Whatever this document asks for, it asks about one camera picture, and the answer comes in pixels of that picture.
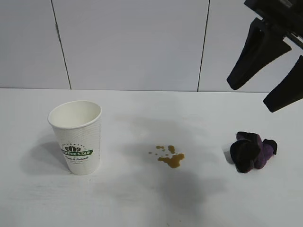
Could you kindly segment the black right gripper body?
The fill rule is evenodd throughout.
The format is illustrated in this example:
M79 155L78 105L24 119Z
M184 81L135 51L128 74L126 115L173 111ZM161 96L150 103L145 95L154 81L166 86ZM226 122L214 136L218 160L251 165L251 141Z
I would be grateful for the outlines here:
M244 5L262 17L262 21L279 27L284 36L303 47L303 2L301 0L246 0Z

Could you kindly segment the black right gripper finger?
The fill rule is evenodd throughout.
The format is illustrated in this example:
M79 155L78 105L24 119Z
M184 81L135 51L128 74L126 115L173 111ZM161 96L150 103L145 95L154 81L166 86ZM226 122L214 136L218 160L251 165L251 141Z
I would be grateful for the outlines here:
M263 103L272 113L303 98L303 56L300 55L287 76L265 97Z
M227 78L229 86L238 90L256 73L292 48L284 42L286 31L277 25L255 18L250 24L242 52Z

